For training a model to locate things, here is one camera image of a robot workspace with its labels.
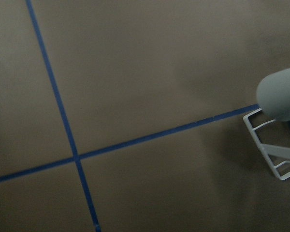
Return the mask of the grey cup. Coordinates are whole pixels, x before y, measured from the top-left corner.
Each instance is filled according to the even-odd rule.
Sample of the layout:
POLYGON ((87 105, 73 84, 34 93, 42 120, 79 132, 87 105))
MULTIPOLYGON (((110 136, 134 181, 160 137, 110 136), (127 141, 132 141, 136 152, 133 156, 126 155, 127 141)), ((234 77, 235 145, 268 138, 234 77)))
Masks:
POLYGON ((263 78, 258 84, 256 99, 268 117, 290 121, 290 68, 263 78))

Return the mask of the blue tape grid lines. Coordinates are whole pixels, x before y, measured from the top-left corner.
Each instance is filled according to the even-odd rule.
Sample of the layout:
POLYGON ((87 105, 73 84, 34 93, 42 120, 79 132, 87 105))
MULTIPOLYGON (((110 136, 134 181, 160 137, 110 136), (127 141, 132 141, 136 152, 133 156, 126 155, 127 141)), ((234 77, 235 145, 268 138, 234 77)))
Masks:
POLYGON ((290 232, 243 115, 290 0, 0 0, 0 232, 290 232))

